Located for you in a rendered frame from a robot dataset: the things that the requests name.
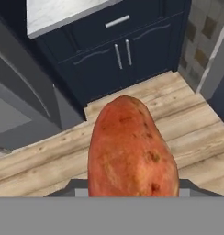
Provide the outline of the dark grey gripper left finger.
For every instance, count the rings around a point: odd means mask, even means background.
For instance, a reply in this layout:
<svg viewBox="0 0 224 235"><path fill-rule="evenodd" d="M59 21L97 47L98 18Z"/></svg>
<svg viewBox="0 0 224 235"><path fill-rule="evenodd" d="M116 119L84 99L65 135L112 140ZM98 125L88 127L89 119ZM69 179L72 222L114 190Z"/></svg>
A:
<svg viewBox="0 0 224 235"><path fill-rule="evenodd" d="M50 193L56 197L88 197L88 181L86 179L72 179L63 189Z"/></svg>

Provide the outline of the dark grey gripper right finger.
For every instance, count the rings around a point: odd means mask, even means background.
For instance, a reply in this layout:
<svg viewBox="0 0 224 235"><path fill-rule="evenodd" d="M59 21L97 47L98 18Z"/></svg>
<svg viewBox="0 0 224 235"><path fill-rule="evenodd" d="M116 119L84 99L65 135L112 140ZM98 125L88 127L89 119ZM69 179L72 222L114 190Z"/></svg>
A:
<svg viewBox="0 0 224 235"><path fill-rule="evenodd" d="M188 179L180 180L180 197L207 197L219 196L219 194L199 188Z"/></svg>

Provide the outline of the orange sweet potato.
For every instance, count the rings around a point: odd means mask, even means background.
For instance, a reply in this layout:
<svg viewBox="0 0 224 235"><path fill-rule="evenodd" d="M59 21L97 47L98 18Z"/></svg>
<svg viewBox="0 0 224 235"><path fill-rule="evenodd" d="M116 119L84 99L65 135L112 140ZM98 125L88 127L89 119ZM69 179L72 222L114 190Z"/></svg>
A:
<svg viewBox="0 0 224 235"><path fill-rule="evenodd" d="M178 196L177 165L148 108L123 95L100 112L88 154L90 196Z"/></svg>

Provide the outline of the grey fridge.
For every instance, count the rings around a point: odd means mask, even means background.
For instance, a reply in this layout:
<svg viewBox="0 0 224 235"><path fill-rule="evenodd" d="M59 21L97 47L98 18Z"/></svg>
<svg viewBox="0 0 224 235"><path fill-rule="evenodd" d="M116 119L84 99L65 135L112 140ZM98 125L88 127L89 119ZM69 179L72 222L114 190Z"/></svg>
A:
<svg viewBox="0 0 224 235"><path fill-rule="evenodd" d="M83 121L84 111L0 16L0 151L11 152Z"/></svg>

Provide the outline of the dark blue drawer front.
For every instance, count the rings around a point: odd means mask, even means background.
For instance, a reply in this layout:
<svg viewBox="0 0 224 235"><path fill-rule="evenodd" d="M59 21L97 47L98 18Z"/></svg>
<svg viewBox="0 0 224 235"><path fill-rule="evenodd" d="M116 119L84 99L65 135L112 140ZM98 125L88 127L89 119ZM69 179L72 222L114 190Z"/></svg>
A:
<svg viewBox="0 0 224 235"><path fill-rule="evenodd" d="M122 0L63 28L64 45L75 54L119 38L162 17L165 0Z"/></svg>

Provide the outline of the dark blue cupboard door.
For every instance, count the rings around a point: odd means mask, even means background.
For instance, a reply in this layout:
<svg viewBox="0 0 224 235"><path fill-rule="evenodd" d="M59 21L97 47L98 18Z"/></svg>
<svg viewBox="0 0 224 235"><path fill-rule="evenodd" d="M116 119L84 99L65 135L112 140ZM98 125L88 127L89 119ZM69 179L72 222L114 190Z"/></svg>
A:
<svg viewBox="0 0 224 235"><path fill-rule="evenodd" d="M119 47L122 70L118 67L115 44ZM129 84L126 66L123 64L123 46L118 40L84 51L61 62L59 69L62 78L78 95L84 106L124 89Z"/></svg>
<svg viewBox="0 0 224 235"><path fill-rule="evenodd" d="M173 69L182 19L182 14L167 17L126 36L132 59L130 66L127 54L129 75L133 84Z"/></svg>

